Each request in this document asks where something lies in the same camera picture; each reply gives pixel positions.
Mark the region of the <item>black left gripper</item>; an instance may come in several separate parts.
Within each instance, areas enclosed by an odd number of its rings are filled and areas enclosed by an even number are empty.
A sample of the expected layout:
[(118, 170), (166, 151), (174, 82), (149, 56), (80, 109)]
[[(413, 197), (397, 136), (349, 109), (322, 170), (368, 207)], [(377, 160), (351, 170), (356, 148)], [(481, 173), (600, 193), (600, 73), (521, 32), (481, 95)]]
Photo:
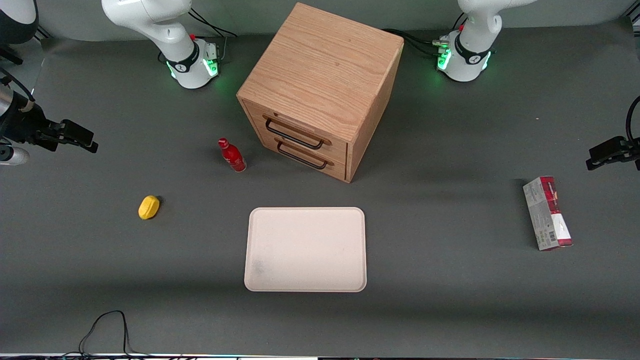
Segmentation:
[(623, 136), (615, 136), (590, 148), (590, 157), (586, 161), (587, 170), (593, 171), (613, 163), (634, 162), (635, 168), (640, 171), (639, 141), (638, 137), (628, 142)]

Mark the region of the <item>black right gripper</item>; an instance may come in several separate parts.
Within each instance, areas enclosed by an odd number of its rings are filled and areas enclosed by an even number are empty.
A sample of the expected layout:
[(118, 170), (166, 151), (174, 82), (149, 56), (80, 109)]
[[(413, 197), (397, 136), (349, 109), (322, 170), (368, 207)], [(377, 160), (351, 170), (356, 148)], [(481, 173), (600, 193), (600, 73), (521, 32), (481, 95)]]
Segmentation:
[(2, 142), (27, 142), (51, 152), (55, 152), (59, 145), (76, 146), (90, 153), (98, 152), (99, 144), (93, 140), (92, 131), (68, 119), (59, 123), (52, 122), (46, 118), (39, 105), (34, 105), (27, 112), (18, 110), (16, 104), (6, 102), (2, 102), (0, 107)]

